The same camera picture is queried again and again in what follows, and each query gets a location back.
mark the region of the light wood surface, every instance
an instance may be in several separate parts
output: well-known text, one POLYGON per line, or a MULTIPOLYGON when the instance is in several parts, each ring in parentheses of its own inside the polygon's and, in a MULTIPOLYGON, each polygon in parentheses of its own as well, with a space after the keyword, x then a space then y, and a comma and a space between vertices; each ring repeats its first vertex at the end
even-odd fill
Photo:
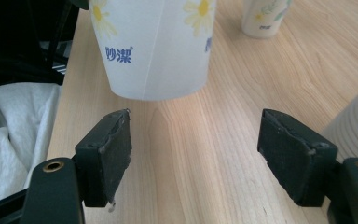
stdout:
POLYGON ((280 32, 241 32, 241 0, 220 0, 207 85, 187 97, 141 102, 109 89, 88 11, 81 11, 49 147, 72 157, 107 113, 131 110, 132 157, 116 208, 88 223, 326 223, 292 203, 256 150, 261 111, 320 132, 358 94, 358 1, 294 1, 280 32))

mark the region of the wooden table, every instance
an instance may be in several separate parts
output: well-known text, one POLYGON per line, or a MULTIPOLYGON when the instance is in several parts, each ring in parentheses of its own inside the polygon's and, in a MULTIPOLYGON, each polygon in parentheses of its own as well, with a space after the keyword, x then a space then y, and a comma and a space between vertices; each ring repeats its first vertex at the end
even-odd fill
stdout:
POLYGON ((88 223, 326 223, 292 203, 256 150, 261 111, 320 132, 358 94, 358 1, 294 1, 280 32, 241 32, 241 0, 218 1, 207 85, 187 97, 141 102, 114 95, 81 11, 48 157, 72 157, 105 115, 131 110, 131 164, 116 209, 88 223))

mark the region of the towel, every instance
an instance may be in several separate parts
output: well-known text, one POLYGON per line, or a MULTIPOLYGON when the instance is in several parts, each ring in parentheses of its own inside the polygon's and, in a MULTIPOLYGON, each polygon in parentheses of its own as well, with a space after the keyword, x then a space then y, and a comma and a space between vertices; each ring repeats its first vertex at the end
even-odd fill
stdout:
POLYGON ((56 84, 0 86, 0 200, 28 188, 46 159, 60 93, 56 84))

